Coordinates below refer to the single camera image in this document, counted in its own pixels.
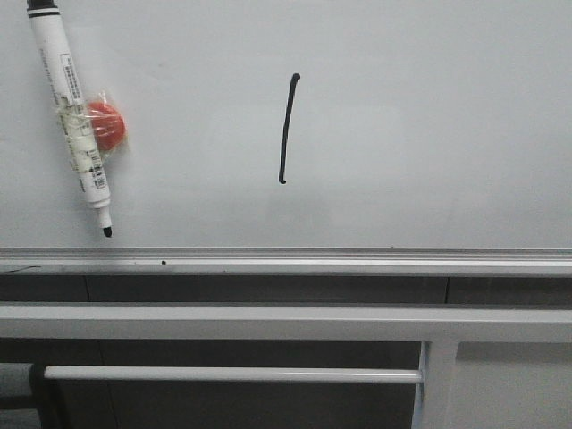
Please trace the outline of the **red round magnet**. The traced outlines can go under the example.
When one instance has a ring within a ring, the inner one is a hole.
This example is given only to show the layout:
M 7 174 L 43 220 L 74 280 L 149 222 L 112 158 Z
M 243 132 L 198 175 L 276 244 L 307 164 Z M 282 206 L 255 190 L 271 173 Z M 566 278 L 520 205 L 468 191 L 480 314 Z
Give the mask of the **red round magnet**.
M 130 146 L 127 122 L 112 95 L 100 89 L 89 95 L 86 107 L 102 160 L 127 152 Z

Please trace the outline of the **white whiteboard marker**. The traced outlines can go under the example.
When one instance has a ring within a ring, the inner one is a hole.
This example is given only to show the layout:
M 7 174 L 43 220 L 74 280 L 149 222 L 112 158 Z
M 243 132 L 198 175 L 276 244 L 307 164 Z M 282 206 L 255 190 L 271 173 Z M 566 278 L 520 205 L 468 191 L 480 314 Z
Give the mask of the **white whiteboard marker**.
M 28 1 L 27 14 L 72 167 L 88 206 L 96 213 L 99 228 L 110 238 L 113 236 L 111 192 L 60 10 L 53 1 Z

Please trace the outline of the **white whiteboard with aluminium tray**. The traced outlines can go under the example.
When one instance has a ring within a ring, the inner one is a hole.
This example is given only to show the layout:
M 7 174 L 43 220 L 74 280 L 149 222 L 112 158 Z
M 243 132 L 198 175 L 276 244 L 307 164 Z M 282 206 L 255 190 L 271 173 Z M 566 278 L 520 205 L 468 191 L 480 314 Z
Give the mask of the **white whiteboard with aluminium tray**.
M 106 237 L 1 4 L 3 273 L 571 272 L 568 1 L 62 1 Z

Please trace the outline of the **white horizontal rod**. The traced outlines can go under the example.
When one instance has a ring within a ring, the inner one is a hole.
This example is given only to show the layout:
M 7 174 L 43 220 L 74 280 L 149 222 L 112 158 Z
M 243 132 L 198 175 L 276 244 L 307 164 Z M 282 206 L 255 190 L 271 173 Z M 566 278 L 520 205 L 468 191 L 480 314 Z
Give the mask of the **white horizontal rod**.
M 52 380 L 107 381 L 379 384 L 420 384 L 424 381 L 420 370 L 278 367 L 47 366 L 44 376 Z

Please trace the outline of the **white stand crossbar frame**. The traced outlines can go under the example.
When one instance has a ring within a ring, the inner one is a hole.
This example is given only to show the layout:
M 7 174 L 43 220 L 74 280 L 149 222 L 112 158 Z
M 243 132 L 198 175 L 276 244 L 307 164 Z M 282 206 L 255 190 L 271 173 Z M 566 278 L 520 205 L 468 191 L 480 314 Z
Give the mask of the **white stand crossbar frame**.
M 399 307 L 125 306 L 5 303 L 1 335 L 16 339 L 420 341 L 419 428 L 443 428 L 462 342 L 569 343 L 568 310 Z

